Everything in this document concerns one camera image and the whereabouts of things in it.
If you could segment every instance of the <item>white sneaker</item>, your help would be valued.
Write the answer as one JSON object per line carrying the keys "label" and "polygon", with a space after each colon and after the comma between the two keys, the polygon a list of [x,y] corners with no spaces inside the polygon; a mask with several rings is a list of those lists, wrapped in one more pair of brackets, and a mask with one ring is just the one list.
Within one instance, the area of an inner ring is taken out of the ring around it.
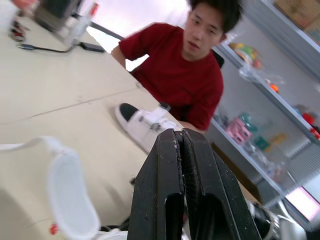
{"label": "white sneaker", "polygon": [[145,111],[128,103],[115,108],[120,125],[147,153],[150,153],[159,134],[167,129],[177,129],[176,123],[164,118],[167,112],[162,106]]}

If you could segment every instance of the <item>red t-shirt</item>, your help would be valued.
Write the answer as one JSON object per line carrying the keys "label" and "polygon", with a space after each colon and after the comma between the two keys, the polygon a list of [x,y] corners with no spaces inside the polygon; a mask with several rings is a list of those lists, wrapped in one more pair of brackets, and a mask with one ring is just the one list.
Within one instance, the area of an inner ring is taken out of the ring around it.
{"label": "red t-shirt", "polygon": [[155,99],[169,104],[177,120],[207,130],[223,93],[223,77],[212,52],[197,61],[182,57],[183,33],[180,27],[154,23],[119,47],[131,61],[148,54],[132,75]]}

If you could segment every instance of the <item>shelf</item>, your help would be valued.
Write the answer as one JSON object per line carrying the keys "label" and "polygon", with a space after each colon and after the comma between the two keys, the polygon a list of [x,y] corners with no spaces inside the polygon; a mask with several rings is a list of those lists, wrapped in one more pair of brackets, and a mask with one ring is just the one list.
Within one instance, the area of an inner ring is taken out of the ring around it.
{"label": "shelf", "polygon": [[[237,69],[244,65],[244,61],[225,43],[217,47]],[[252,71],[252,77],[256,82],[252,82],[277,108],[280,109],[312,142],[320,146],[320,141],[310,132],[312,126],[298,114],[290,104],[288,104],[279,94],[272,90],[266,81],[256,72]]]}
{"label": "shelf", "polygon": [[229,136],[225,130],[216,122],[214,118],[211,120],[212,125],[234,146],[234,148],[256,169],[256,171],[277,191],[281,196],[284,192],[281,187],[273,181],[270,176],[265,172],[265,170],[254,160],[242,146],[237,144],[231,136]]}
{"label": "shelf", "polygon": [[244,15],[301,69],[320,81],[320,46],[274,7],[272,0],[248,1]]}

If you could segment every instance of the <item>man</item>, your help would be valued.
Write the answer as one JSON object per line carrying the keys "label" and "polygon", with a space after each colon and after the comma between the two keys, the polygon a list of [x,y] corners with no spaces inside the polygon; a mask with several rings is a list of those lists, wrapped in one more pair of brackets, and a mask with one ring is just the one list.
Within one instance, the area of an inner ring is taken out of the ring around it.
{"label": "man", "polygon": [[185,128],[204,133],[223,93],[223,77],[212,47],[241,18],[240,0],[190,0],[185,29],[154,23],[122,40],[112,56],[126,59],[149,55],[132,75]]}

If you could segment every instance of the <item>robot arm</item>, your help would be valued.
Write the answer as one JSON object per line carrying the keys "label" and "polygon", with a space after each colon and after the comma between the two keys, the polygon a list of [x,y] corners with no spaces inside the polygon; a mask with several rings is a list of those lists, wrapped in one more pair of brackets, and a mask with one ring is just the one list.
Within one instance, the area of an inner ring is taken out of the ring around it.
{"label": "robot arm", "polygon": [[192,240],[260,240],[237,179],[205,137],[160,134],[134,183],[128,240],[180,240],[184,202]]}

